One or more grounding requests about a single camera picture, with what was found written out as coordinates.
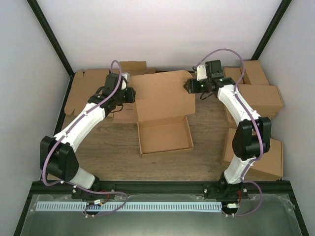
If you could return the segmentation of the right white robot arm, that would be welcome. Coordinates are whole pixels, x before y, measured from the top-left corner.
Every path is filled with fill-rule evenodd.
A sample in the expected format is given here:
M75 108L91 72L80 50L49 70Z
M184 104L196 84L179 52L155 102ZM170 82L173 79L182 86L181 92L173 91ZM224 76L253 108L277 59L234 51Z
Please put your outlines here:
M238 83L223 74L220 60L193 68L195 79L188 79L184 89L189 94L214 95L231 113L237 129L232 140L234 156L218 182L218 192L230 198L241 189L250 167L270 149L271 120L262 117L242 97Z

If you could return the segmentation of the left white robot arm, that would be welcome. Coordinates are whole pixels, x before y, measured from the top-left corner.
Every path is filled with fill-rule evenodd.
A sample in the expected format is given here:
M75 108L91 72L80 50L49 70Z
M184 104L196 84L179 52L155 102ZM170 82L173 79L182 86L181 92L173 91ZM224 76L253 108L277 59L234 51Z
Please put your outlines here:
M97 89L82 112L61 132L53 137L45 136L40 142L40 168L42 176L51 174L60 181L83 188L89 198L100 194L96 176L79 166L76 151L92 129L103 121L116 107L135 102L136 92L128 86L128 73L107 75L104 86Z

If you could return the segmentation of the cardboard box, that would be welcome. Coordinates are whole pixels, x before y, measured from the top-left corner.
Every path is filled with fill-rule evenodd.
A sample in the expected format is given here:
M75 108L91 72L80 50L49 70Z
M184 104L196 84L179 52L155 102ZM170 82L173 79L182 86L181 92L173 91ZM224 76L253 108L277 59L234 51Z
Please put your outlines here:
M194 148L187 116L195 114L195 95L184 89L191 78L184 70L131 77L142 157Z

